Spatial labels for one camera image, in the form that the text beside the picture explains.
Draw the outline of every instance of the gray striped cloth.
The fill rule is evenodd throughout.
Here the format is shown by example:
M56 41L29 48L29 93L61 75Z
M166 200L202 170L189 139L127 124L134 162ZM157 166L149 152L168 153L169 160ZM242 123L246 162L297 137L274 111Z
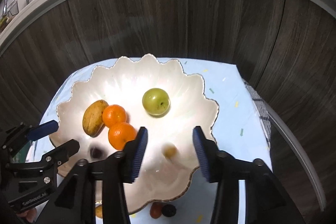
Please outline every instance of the gray striped cloth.
M246 89L251 95L251 98L259 112L259 118L264 126L264 133L267 140L268 147L270 147L270 138L271 138L271 123L269 121L268 111L266 110L266 106L264 104L264 100L259 96L259 94L247 83L244 79L243 82L245 84Z

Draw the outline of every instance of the white scalloped bowl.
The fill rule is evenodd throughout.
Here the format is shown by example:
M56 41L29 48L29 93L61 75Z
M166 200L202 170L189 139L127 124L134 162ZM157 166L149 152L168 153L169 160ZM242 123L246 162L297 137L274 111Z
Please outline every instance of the white scalloped bowl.
M142 106L142 96L151 88L161 88L169 95L170 109L163 117L148 115ZM99 145L108 155L116 151L109 144L108 128L103 128L95 138L86 135L82 128L86 108L100 99L124 107L136 130L140 126L148 129L139 177L133 184L124 184L129 213L155 200L171 201L182 196L198 167L193 128L201 126L206 137L214 140L211 128L219 107L216 101L205 97L203 77L186 75L178 60L163 64L151 54L137 62L120 57L113 67L95 67L91 78L75 82L70 100L57 107L59 130L50 135L51 142L55 146L71 139L80 143L79 152L58 168L60 175L66 176L79 159L91 161L91 145ZM162 155L161 149L167 143L174 144L179 152L172 161ZM101 182L97 182L96 201L101 201Z

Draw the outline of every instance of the scalloped rim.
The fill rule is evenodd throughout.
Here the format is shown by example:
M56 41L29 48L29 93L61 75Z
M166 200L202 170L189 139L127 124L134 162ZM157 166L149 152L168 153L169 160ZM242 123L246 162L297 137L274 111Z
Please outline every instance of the scalloped rim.
M205 95L205 80L204 80L204 78L203 78L203 75L201 75L201 74L199 74L199 73L193 73L193 74L190 74L190 75L186 74L186 73L184 72L184 69L183 69L183 66L182 66L181 62L180 62L177 58L172 58L172 59L169 59L167 62L162 63L162 62L160 62L160 61L159 61L153 54L148 53L148 54L145 54L144 56L142 56L142 57L140 58L140 60L141 60L143 57L148 56L148 55L149 55L149 56L152 56L153 58L155 58L156 62L157 62L158 64L160 64L160 65L166 64L167 62L169 62L169 61L171 61L171 60L175 60L175 61L177 61L178 64L180 65L181 70L182 70L182 73L183 73L184 75L186 75L186 76L190 76L190 75L199 75L199 76L202 78L202 81L203 81L203 96L204 96L204 98L207 99L207 100L212 100L212 101L214 101L214 102L216 103L216 105L217 105L216 117L215 117L215 119L214 119L214 122L213 122L212 125L210 126L210 134L211 134L212 138L214 138L215 143L217 144L216 138L215 138L214 135L212 134L212 127L213 127L213 125L215 124L215 122L216 122L216 120L217 120L217 117L218 117L218 113L219 113L219 104L218 104L218 102L217 102L216 100L211 99L211 98L207 98L207 97L206 97L206 95ZM70 99L67 100L67 101L64 101L64 102L59 103L59 104L57 105L57 107L56 107L56 113L57 113L57 117L58 117L58 120L59 120L58 125L60 124L60 117L59 117L59 115L58 115L58 107L59 107L61 104L63 104L63 103L67 103L67 102L71 101L71 98L72 98L72 96L73 96L73 88L74 88L74 85L75 85L76 83L85 83L85 82L88 82L89 80L91 80L92 75L93 75L95 69L98 68L98 67L103 67L103 68L108 68L108 69L113 68L113 67L115 66L115 64L118 62L118 60L121 59L121 58L127 58L127 59L128 59L129 61L131 61L132 63L138 63L138 62L140 61L140 60L138 60L138 61L133 61L133 60L131 60L131 59L130 59L129 57L127 57L127 56L121 56L121 57L119 57L119 58L115 61L114 65L111 66L111 67L105 67L105 66L102 66L102 65L97 65L97 66L95 66L94 69L93 69L93 71L92 71L92 73L91 73L91 76L90 76L90 78L89 78L88 80L86 80L86 81L76 81L76 82L74 82L74 83L72 84L72 87L71 87L71 97L70 97ZM53 143L53 141L52 141L50 135L49 135L49 140L50 140L51 144L56 148L56 146L54 145L54 143ZM188 182L188 185L186 186L186 188L185 188L179 195L177 195L176 197L171 198L171 199L152 199L152 200L149 200L149 201L147 201L143 206L141 206L139 209L137 209L137 210L135 210L135 211L133 211L133 212L129 212L129 214L131 215L131 214L135 214L135 213L141 211L144 207L146 207L149 203L152 203L152 202L171 202L171 201L174 201L174 200L180 198L180 197L183 196L183 195L187 192L187 190L189 189L190 184L191 184L192 177L193 177L195 171L196 171L198 168L199 168L199 166L196 166L196 167L191 171L190 176L189 176L189 182ZM101 200L97 200L97 201L95 202L95 204L96 204L96 205L100 205L100 204L102 204L102 201L101 201Z

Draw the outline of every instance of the yellow confetti print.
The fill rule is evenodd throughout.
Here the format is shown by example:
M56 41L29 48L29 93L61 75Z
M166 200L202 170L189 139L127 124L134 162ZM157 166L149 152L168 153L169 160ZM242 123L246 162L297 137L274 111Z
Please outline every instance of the yellow confetti print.
M203 215L199 215L198 218L196 219L196 223L200 223L203 219Z

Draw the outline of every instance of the plate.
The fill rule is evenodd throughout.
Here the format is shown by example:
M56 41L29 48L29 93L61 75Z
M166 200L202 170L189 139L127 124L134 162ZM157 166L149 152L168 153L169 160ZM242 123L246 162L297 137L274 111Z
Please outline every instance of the plate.
M95 67L88 81L73 84L70 100L57 106L59 130L50 135L51 142L56 147L71 139L80 143L79 152L58 168L59 174L66 176L79 159L92 161L89 155L92 145L102 147L108 155L116 151L108 142L108 128L103 128L95 138L86 135L82 128L86 108L103 99L124 107L129 123L136 130L140 126L148 130L139 177L133 184L124 184L129 213L139 211L149 202L177 199L188 190L198 168L193 128L201 126L206 137L214 140L212 126L219 106L205 97L204 87L202 75L186 75L178 60L160 63L151 54L139 61L120 57L110 68ZM142 106L142 96L150 88L161 88L169 95L170 109L163 117L150 116ZM167 144L178 149L173 160L162 154ZM101 201L101 182L97 182L96 201Z

